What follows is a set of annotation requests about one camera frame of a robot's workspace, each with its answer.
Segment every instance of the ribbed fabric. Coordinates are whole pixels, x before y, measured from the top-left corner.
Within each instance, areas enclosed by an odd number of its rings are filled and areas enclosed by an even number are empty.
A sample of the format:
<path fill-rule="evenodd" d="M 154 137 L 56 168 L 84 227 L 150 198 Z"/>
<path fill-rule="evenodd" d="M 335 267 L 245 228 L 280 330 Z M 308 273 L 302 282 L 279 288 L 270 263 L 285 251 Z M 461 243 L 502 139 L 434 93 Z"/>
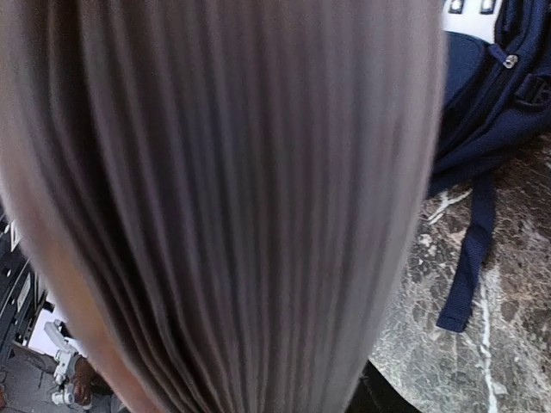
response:
<path fill-rule="evenodd" d="M 425 191 L 439 8 L 2 2 L 2 147 L 165 411 L 344 411 Z"/>

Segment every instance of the blue bag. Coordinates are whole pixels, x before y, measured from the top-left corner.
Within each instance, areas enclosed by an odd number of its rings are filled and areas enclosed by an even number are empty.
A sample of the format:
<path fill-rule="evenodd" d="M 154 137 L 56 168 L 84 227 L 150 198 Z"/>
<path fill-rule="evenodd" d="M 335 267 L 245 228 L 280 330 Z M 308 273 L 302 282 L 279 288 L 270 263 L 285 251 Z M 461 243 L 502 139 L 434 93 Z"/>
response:
<path fill-rule="evenodd" d="M 492 241 L 491 172 L 551 129 L 549 0 L 447 0 L 449 66 L 429 196 L 473 179 L 471 224 L 437 325 L 462 332 Z"/>

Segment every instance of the fabric rib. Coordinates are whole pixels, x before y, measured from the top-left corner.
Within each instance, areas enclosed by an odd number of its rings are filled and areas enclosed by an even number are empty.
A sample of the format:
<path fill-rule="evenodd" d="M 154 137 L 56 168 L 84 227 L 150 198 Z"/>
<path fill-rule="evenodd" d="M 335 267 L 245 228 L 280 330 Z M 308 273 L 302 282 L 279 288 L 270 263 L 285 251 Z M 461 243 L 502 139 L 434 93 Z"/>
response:
<path fill-rule="evenodd" d="M 344 411 L 430 170 L 439 7 L 2 2 L 0 141 L 164 411 Z"/>

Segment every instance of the zipper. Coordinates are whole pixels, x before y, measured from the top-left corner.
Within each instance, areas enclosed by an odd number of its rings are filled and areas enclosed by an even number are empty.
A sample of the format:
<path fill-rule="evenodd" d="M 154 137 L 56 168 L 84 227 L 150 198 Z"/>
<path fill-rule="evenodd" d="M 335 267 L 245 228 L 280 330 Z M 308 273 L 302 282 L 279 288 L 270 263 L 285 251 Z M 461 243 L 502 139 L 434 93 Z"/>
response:
<path fill-rule="evenodd" d="M 518 56 L 516 54 L 506 53 L 498 44 L 490 45 L 487 50 L 503 67 L 498 67 L 492 71 L 493 80 L 489 83 L 488 91 L 479 99 L 479 104 L 467 112 L 467 114 L 474 114 L 474 118 L 460 126 L 456 133 L 454 133 L 454 137 L 442 148 L 442 155 L 439 154 L 439 157 L 446 156 L 454 150 L 458 146 L 459 138 L 466 136 L 467 132 L 470 132 L 469 129 L 480 127 L 480 120 L 487 117 L 490 109 L 495 105 L 497 97 L 501 94 L 502 86 L 507 83 L 512 69 L 518 63 Z"/>

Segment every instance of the stone table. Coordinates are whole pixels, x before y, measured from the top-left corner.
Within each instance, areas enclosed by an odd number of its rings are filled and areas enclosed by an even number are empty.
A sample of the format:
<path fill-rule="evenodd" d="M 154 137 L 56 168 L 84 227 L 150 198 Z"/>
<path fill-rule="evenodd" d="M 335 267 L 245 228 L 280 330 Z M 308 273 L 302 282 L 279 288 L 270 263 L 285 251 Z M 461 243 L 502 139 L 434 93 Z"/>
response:
<path fill-rule="evenodd" d="M 436 327 L 470 188 L 424 203 L 372 362 L 423 413 L 551 412 L 551 135 L 496 173 L 497 220 L 466 331 Z"/>

